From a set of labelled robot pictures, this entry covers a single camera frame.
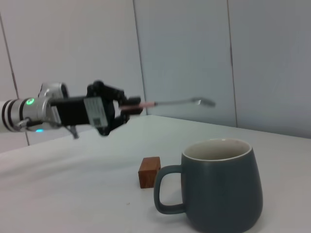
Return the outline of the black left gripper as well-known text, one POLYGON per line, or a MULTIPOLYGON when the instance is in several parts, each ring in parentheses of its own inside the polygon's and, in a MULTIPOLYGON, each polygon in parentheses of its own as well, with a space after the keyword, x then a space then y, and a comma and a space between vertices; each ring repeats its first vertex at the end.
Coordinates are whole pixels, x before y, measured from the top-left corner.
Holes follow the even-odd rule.
POLYGON ((95 81, 88 85, 85 96, 55 99, 51 101, 51 106, 56 107, 62 125, 90 125, 100 135, 109 135, 111 131, 126 124, 131 115, 140 115, 143 111, 143 108, 125 109, 115 117, 113 101, 120 107, 134 106, 141 103, 141 98, 128 98, 123 90, 95 81))

